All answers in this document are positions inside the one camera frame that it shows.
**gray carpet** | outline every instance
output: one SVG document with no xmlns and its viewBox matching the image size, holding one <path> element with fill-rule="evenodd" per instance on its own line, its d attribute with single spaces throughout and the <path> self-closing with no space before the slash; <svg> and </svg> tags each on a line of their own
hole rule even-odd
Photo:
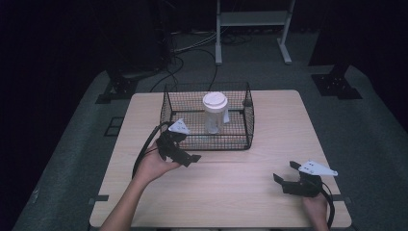
<svg viewBox="0 0 408 231">
<path fill-rule="evenodd" d="M 317 37 L 317 33 L 289 33 L 291 65 L 283 63 L 275 34 L 252 36 L 252 41 L 239 46 L 224 45 L 216 82 L 246 81 L 253 90 L 299 91 L 327 160 L 339 172 L 339 188 L 349 199 L 354 227 L 346 230 L 406 230 L 408 135 L 367 76 L 354 67 L 345 77 L 363 99 L 319 95 L 311 74 L 327 73 L 332 66 L 308 66 Z M 201 39 L 179 35 L 174 42 L 181 48 Z M 213 54 L 215 50 L 213 43 L 200 49 Z M 211 82 L 216 71 L 212 56 L 191 51 L 178 57 L 184 61 L 175 74 L 179 83 Z M 176 60 L 168 69 L 174 71 L 180 64 Z M 167 74 L 162 71 L 141 80 L 137 92 L 150 91 Z M 92 202 L 115 147 L 116 137 L 104 135 L 111 119 L 125 116 L 129 104 L 129 100 L 95 104 L 108 82 L 106 72 L 95 76 L 14 230 L 89 229 Z M 165 83 L 173 80 L 167 78 L 153 91 L 163 91 Z"/>
</svg>

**dark background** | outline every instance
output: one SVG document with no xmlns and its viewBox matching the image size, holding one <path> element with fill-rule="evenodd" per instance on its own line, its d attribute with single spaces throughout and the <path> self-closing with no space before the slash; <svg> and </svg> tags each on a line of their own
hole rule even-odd
<svg viewBox="0 0 408 231">
<path fill-rule="evenodd" d="M 146 2 L 0 1 L 1 230 L 13 227 L 93 78 L 108 66 L 149 71 L 166 65 L 162 18 Z M 168 3 L 169 31 L 215 29 L 216 1 Z M 223 0 L 225 11 L 234 5 Z M 237 6 L 287 7 L 262 0 Z M 406 130 L 407 10 L 397 0 L 301 0 L 291 24 L 293 32 L 321 29 L 311 65 L 350 59 Z"/>
</svg>

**table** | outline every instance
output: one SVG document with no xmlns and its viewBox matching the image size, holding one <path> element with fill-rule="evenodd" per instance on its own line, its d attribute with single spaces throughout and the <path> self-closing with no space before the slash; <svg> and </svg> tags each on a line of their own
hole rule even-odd
<svg viewBox="0 0 408 231">
<path fill-rule="evenodd" d="M 296 181 L 289 161 L 312 159 L 328 166 L 318 137 L 295 90 L 253 90 L 255 132 L 245 151 L 194 151 L 198 163 L 180 167 L 152 182 L 144 191 L 133 226 L 172 228 L 310 227 L 299 196 L 283 194 L 273 173 Z M 131 180 L 141 147 L 159 124 L 162 93 L 132 97 L 89 223 L 99 227 Z M 340 194 L 332 176 L 322 176 Z M 332 227 L 348 227 L 343 201 L 335 201 Z"/>
<path fill-rule="evenodd" d="M 291 0 L 287 11 L 275 12 L 230 12 L 222 13 L 220 0 L 217 0 L 217 39 L 216 64 L 222 64 L 221 26 L 275 26 L 283 25 L 282 37 L 278 38 L 278 45 L 285 64 L 291 64 L 292 59 L 286 48 L 286 37 L 292 20 L 295 0 Z"/>
</svg>

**cup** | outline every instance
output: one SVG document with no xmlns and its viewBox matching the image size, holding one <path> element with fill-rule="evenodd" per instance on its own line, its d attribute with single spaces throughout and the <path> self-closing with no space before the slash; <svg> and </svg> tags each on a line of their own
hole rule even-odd
<svg viewBox="0 0 408 231">
<path fill-rule="evenodd" d="M 227 97 L 221 92 L 210 92 L 203 97 L 203 104 L 206 131 L 210 134 L 221 133 L 228 110 Z"/>
</svg>

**metal wire basket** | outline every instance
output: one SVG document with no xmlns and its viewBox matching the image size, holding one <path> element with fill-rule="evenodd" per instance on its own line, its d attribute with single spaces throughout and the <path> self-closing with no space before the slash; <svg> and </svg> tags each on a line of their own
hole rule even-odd
<svg viewBox="0 0 408 231">
<path fill-rule="evenodd" d="M 208 134 L 204 126 L 203 97 L 222 92 L 229 102 L 230 121 L 220 134 Z M 180 142 L 184 150 L 246 150 L 254 135 L 254 107 L 248 83 L 166 85 L 161 123 L 183 118 L 190 134 Z"/>
</svg>

